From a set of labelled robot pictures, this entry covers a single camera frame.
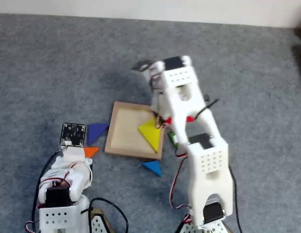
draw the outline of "white wall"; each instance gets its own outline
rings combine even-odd
[[[301,26],[301,0],[0,0],[0,13]]]

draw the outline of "blue triangle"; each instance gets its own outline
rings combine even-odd
[[[149,170],[155,172],[158,176],[161,176],[160,164],[158,161],[146,162],[143,165]]]
[[[88,125],[87,144],[91,145],[108,127],[106,123],[96,123]]]

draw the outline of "wooden tray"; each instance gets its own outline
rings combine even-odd
[[[160,132],[158,151],[144,139],[138,127],[153,118],[148,105],[115,102],[107,135],[105,152],[161,160],[164,129]]]

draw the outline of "green piece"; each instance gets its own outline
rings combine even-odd
[[[175,133],[174,132],[169,132],[168,137],[169,137],[171,143],[173,144],[174,148],[177,148],[178,143],[175,142]]]

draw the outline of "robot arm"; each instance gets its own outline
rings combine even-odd
[[[84,153],[86,125],[64,123],[60,144],[63,156],[40,179],[39,228],[41,233],[88,233],[89,199],[82,194],[92,182],[92,159]]]
[[[144,64],[139,71],[149,83],[156,82],[161,94],[153,98],[151,108],[169,122],[167,125],[177,137],[178,149],[187,153],[189,158],[188,195],[194,224],[202,229],[210,222],[223,220],[233,211],[228,144],[221,137],[212,112],[205,104],[190,58],[172,57]],[[188,117],[197,120],[207,134],[197,135],[193,140],[188,138],[185,131]]]

